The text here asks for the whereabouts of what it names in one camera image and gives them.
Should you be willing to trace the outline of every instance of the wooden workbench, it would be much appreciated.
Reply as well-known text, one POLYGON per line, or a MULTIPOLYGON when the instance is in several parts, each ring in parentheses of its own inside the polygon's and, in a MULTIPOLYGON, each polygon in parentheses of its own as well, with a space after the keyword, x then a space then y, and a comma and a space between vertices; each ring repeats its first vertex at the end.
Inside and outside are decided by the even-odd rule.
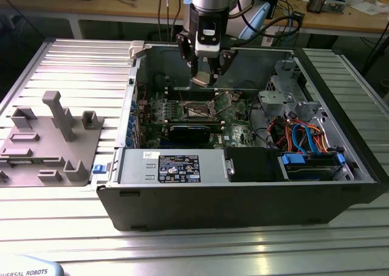
MULTIPOLYGON (((27 15, 36 15, 69 20, 75 38, 82 38, 78 25, 80 19, 123 22, 157 22, 158 0, 136 0, 135 5, 122 3, 118 0, 11 0, 17 8, 27 15)), ((377 36, 387 23, 387 15, 370 16, 347 7, 343 14, 337 13, 308 13, 306 2, 288 0, 294 10, 305 14, 302 32, 322 33, 331 35, 377 36)), ((166 0, 162 1, 161 22, 165 23, 166 0)), ((170 0, 170 19, 177 12, 178 0, 170 0)), ((0 0, 0 13, 15 14, 5 0, 0 0)), ((277 9, 275 17, 281 16, 277 9)), ((182 24, 183 9, 178 16, 178 24, 182 24)))

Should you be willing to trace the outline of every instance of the metal bracket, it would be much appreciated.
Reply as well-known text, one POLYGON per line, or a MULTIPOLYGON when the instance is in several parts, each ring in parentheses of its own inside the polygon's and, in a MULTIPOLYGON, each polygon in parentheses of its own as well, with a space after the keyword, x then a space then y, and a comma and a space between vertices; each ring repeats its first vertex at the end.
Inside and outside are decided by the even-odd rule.
POLYGON ((176 35, 176 39, 182 59, 188 59, 191 52, 188 37, 180 33, 176 35))

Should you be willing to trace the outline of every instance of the black cable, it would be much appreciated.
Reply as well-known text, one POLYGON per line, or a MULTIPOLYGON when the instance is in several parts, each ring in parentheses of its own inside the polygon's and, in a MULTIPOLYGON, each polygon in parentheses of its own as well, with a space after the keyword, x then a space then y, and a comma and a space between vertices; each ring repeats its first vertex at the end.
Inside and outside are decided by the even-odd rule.
POLYGON ((249 39, 244 40, 244 41, 242 41, 240 43, 235 43, 232 47, 240 47, 240 46, 246 45, 247 43, 253 41, 259 35, 262 35, 262 36, 265 36, 265 37, 269 37, 269 38, 281 38, 281 37, 284 37, 284 36, 293 35, 294 33, 296 33, 297 31, 300 30, 302 24, 303 24, 302 20, 300 18, 296 17, 296 16, 293 16, 293 15, 292 16, 281 16, 281 17, 279 17, 277 19, 274 19, 273 21, 271 21, 267 25, 265 25, 257 33, 252 35, 249 39), (297 28, 295 28, 294 30, 291 30, 288 33, 282 33, 280 35, 269 35, 269 34, 264 33, 272 25, 278 23, 279 21, 282 21, 283 19, 290 19, 290 20, 296 21, 297 24, 298 24, 297 28))
POLYGON ((174 20, 173 20, 173 23, 171 25, 171 32, 170 32, 170 40, 171 40, 171 42, 173 42, 174 25, 175 25, 175 23, 177 21, 178 14, 180 14, 180 11, 181 11, 181 0, 178 0, 178 10, 177 10, 176 15, 174 16, 174 20))
POLYGON ((17 8, 17 7, 15 7, 13 4, 12 4, 12 2, 10 1, 10 0, 6 0, 7 2, 8 2, 8 4, 14 9, 14 10, 16 10, 18 13, 19 13, 19 15, 21 15, 21 17, 22 18, 24 18, 25 19, 25 21, 27 22, 27 23, 29 23, 30 24, 30 26, 40 35, 40 37, 44 40, 45 39, 45 37, 44 37, 44 35, 29 21, 29 19, 27 19, 26 18, 26 16, 25 15, 23 15, 22 14, 22 12, 17 8))
POLYGON ((168 14, 168 18, 167 18, 167 25, 168 25, 168 33, 167 33, 167 38, 168 38, 168 42, 169 42, 169 0, 166 0, 166 8, 167 8, 167 14, 168 14))
POLYGON ((285 2, 286 3, 286 5, 287 5, 287 10, 288 11, 292 11, 292 13, 293 13, 293 6, 287 1, 287 0, 278 0, 278 1, 282 1, 282 2, 285 2))
POLYGON ((369 40, 365 40, 363 37, 359 37, 359 39, 360 39, 367 47, 369 47, 370 49, 373 49, 373 47, 371 47, 371 45, 369 45, 368 43, 366 43, 366 42, 369 41, 369 40))
POLYGON ((255 0, 251 0, 251 3, 247 7, 245 7, 243 10, 242 10, 242 7, 240 7, 238 13, 235 13, 233 15, 229 15, 229 19, 236 19, 236 18, 239 18, 240 16, 244 16, 245 13, 247 13, 249 10, 251 10, 253 8, 254 3, 255 3, 255 0))
POLYGON ((162 0, 158 0, 158 16, 157 16, 157 19, 158 19, 158 34, 159 34, 159 41, 162 42, 162 36, 160 34, 160 6, 161 6, 161 2, 162 0))
POLYGON ((258 89, 257 85, 256 85, 253 81, 251 81, 251 80, 241 80, 241 81, 239 81, 239 82, 233 87, 233 89, 237 90, 237 89, 238 89, 237 87, 238 87, 241 83, 250 83, 255 89, 258 89))
POLYGON ((385 52, 385 49, 389 46, 389 36, 385 39, 385 41, 379 46, 377 51, 371 56, 369 62, 365 65, 362 75, 365 76, 371 67, 374 65, 374 63, 377 61, 377 59, 385 52))
POLYGON ((382 32, 381 36, 379 37, 376 45, 374 46, 374 48, 370 51, 370 54, 369 56, 367 57, 366 59, 366 62, 365 64, 363 65, 363 69, 362 69, 362 75, 365 76, 367 74, 367 72, 369 71, 370 67, 373 65, 371 62, 370 62, 370 58, 372 56, 372 54, 374 53, 374 51, 377 49, 377 46, 379 45, 379 43, 381 42, 382 38, 384 37, 384 35, 386 34, 387 30, 388 30, 388 27, 389 27, 389 22, 388 24, 386 25, 384 31, 382 32))
POLYGON ((253 102, 252 102, 252 104, 251 104, 251 107, 250 107, 250 111, 249 111, 249 125, 250 125, 250 128, 251 128, 251 130, 253 131, 254 135, 255 135, 257 138, 261 139, 264 143, 266 143, 266 145, 267 145, 268 147, 272 148, 272 146, 270 145, 269 142, 266 141, 266 139, 264 139, 263 137, 261 137, 260 135, 258 135, 258 133, 256 133, 260 128, 257 128, 256 130, 254 130, 253 125, 251 124, 251 113, 252 113, 252 111, 253 111, 254 104, 255 104, 255 102, 256 102, 257 100, 259 100, 259 99, 258 99, 258 96, 255 97, 255 99, 253 100, 253 102))
MULTIPOLYGON (((241 11, 242 11, 242 5, 241 5, 240 0, 237 0, 236 3, 237 3, 237 5, 238 5, 239 11, 241 12, 241 11)), ((251 26, 251 24, 248 22, 248 20, 246 19, 246 16, 245 16, 244 14, 242 15, 242 19, 243 19, 244 23, 246 24, 246 26, 249 27, 249 28, 251 29, 251 31, 257 33, 257 29, 254 28, 253 26, 251 26)))

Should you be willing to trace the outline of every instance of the blue latch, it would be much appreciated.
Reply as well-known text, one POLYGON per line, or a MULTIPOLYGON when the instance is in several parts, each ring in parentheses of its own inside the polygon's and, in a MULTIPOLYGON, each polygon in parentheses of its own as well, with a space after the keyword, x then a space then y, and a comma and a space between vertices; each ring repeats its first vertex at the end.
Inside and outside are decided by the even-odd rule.
POLYGON ((337 157, 338 157, 339 162, 340 162, 342 165, 346 162, 345 157, 344 157, 341 153, 338 153, 337 157))
POLYGON ((93 174, 106 174, 107 166, 106 165, 93 165, 92 169, 93 174))
POLYGON ((289 164, 305 164, 304 156, 300 153, 286 153, 282 157, 284 165, 289 164))

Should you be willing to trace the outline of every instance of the sticker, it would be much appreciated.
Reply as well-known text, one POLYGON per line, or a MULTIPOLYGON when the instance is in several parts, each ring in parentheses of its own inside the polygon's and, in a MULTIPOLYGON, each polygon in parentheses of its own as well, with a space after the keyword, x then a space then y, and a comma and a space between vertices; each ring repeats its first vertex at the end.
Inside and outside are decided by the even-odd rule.
POLYGON ((143 158, 144 159, 157 159, 159 157, 159 152, 157 151, 144 151, 143 158))
POLYGON ((199 183, 199 156, 159 156, 160 183, 199 183))

